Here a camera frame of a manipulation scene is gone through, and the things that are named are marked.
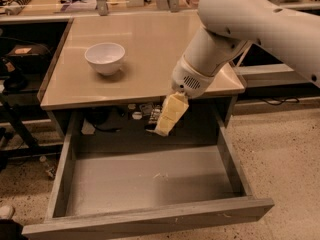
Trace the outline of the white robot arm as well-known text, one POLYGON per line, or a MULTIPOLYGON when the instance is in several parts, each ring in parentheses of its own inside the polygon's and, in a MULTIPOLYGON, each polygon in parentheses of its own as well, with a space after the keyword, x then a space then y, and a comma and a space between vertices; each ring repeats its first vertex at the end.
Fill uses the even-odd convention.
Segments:
POLYGON ((222 67, 255 43, 320 86, 320 17, 268 0, 199 0, 201 26, 172 72, 155 132, 167 136, 222 67))

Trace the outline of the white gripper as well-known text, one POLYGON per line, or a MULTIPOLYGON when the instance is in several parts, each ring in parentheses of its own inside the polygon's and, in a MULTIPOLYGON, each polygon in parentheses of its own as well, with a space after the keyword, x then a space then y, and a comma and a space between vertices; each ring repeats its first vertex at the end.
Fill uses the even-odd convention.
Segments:
POLYGON ((188 98, 193 99, 201 96, 213 80, 213 77, 205 76, 193 69, 182 56, 174 67, 171 77, 171 88, 176 93, 165 97, 155 132, 160 136, 168 136, 187 111, 188 98))

